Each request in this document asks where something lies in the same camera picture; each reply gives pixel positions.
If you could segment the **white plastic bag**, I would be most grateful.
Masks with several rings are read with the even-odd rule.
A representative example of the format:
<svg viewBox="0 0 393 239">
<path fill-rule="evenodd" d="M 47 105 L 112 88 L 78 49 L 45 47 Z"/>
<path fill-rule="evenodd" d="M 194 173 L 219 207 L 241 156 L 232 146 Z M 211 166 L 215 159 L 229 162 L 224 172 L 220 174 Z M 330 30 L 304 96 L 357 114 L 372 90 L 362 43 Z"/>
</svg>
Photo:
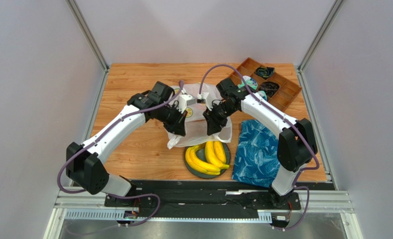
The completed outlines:
<svg viewBox="0 0 393 239">
<path fill-rule="evenodd" d="M 200 84 L 185 84 L 183 90 L 189 94 L 197 97 L 200 89 Z M 220 100 L 221 96 L 215 85 L 203 84 L 203 93 L 209 93 L 211 99 Z M 167 148 L 172 149 L 174 147 L 188 147 L 203 144 L 207 141 L 220 141 L 223 143 L 229 143 L 232 139 L 232 120 L 230 117 L 227 118 L 226 126 L 219 133 L 213 135 L 207 135 L 207 122 L 203 117 L 203 112 L 206 110 L 205 104 L 193 104 L 186 108 L 187 116 L 185 119 L 185 136 L 174 135 L 167 132 L 169 141 Z"/>
</svg>

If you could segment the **yellow fake banana bunch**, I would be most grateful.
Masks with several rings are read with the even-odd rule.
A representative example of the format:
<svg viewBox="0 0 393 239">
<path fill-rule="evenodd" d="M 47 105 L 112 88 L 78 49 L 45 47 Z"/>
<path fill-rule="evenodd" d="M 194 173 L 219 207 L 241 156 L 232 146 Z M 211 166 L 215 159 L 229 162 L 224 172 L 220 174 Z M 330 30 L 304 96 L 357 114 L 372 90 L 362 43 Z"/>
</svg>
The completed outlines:
<svg viewBox="0 0 393 239">
<path fill-rule="evenodd" d="M 204 175 L 218 176 L 221 169 L 213 164 L 202 161 L 196 152 L 202 149 L 204 144 L 188 147 L 185 151 L 185 160 L 187 164 L 195 171 Z"/>
</svg>

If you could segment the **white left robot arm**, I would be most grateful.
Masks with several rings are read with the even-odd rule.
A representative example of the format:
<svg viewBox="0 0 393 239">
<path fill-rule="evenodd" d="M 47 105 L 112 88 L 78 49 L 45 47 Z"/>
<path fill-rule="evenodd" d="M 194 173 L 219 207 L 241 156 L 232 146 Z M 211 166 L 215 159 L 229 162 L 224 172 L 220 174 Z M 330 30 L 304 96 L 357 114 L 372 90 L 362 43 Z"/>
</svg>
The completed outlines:
<svg viewBox="0 0 393 239">
<path fill-rule="evenodd" d="M 104 164 L 132 132 L 149 120 L 160 121 L 171 134 L 185 136 L 186 109 L 195 104 L 196 99 L 183 87 L 183 81 L 179 82 L 178 90 L 158 81 L 152 90 L 133 95 L 100 132 L 67 147 L 66 163 L 58 174 L 64 173 L 82 187 L 82 192 L 126 196 L 132 190 L 131 182 L 123 176 L 108 173 Z"/>
</svg>

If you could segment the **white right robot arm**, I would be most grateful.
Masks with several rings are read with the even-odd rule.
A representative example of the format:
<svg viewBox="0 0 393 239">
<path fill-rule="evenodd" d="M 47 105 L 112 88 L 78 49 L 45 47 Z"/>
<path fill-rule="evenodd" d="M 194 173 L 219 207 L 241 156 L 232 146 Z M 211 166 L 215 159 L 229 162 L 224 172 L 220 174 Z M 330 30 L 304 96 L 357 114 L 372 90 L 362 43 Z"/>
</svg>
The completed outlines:
<svg viewBox="0 0 393 239">
<path fill-rule="evenodd" d="M 312 123 L 308 119 L 298 120 L 286 115 L 251 87 L 238 87 L 230 78 L 222 80 L 216 88 L 222 97 L 220 101 L 208 92 L 197 95 L 197 102 L 206 105 L 203 116 L 207 122 L 207 134 L 219 133 L 228 117 L 237 111 L 258 120 L 278 139 L 276 155 L 280 167 L 270 187 L 278 196 L 289 194 L 297 177 L 318 152 Z"/>
</svg>

